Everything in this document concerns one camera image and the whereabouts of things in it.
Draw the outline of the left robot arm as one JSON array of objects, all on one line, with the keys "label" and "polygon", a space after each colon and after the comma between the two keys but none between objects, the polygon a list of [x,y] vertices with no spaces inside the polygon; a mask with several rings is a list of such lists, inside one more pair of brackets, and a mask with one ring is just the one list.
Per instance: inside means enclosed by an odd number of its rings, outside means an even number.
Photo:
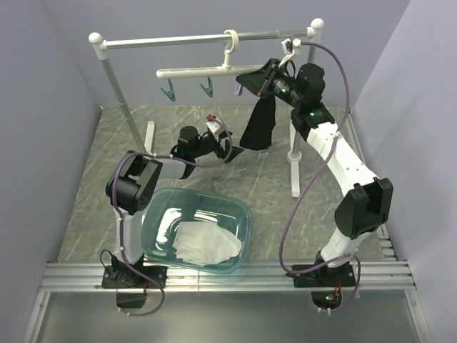
[{"label": "left robot arm", "polygon": [[104,268],[104,288],[162,288],[164,269],[147,267],[141,246],[142,220],[161,179],[187,179],[196,160],[215,154],[220,164],[227,164],[244,149],[233,144],[232,133],[216,119],[207,123],[204,133],[194,126],[179,132],[169,154],[127,151],[106,184],[106,195],[116,215],[116,250],[111,265]]}]

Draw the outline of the white plastic clip hanger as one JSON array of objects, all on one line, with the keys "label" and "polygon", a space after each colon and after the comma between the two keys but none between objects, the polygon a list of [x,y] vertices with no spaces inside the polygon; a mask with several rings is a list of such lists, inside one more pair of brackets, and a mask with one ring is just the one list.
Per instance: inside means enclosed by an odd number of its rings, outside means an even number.
[{"label": "white plastic clip hanger", "polygon": [[259,70],[262,65],[234,66],[231,64],[231,55],[239,46],[238,32],[227,29],[224,32],[230,36],[224,48],[224,62],[220,66],[210,67],[186,67],[181,69],[158,69],[156,76],[158,79],[185,79],[194,77],[210,76],[237,76]]}]

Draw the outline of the purple clothespin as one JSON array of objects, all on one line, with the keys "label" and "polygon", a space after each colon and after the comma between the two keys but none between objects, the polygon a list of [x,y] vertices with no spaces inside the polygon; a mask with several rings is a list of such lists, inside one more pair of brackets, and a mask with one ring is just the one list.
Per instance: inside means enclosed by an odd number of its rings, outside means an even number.
[{"label": "purple clothespin", "polygon": [[240,84],[238,84],[238,85],[236,86],[236,88],[235,88],[234,94],[235,94],[236,96],[241,96],[242,93],[243,93],[243,86],[240,85]]}]

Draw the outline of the black underwear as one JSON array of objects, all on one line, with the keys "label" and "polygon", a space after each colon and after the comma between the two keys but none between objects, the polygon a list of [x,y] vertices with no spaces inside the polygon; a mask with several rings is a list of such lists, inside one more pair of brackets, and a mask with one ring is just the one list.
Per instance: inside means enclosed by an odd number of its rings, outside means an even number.
[{"label": "black underwear", "polygon": [[253,108],[251,117],[240,140],[244,149],[261,151],[272,144],[272,133],[276,125],[276,98],[260,98]]}]

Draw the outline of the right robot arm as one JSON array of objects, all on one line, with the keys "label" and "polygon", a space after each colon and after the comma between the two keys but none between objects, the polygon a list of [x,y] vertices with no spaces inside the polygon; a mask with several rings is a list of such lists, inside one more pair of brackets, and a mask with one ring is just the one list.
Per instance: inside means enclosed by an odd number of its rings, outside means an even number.
[{"label": "right robot arm", "polygon": [[249,150],[267,149],[276,125],[276,100],[291,106],[294,129],[326,161],[341,188],[343,199],[336,208],[336,229],[316,255],[314,267],[293,266],[288,275],[309,287],[338,286],[351,272],[350,258],[359,244],[384,224],[390,212],[393,185],[378,178],[356,155],[341,135],[338,124],[324,106],[324,70],[316,64],[300,67],[291,76],[278,59],[236,81],[258,97],[240,145]]}]

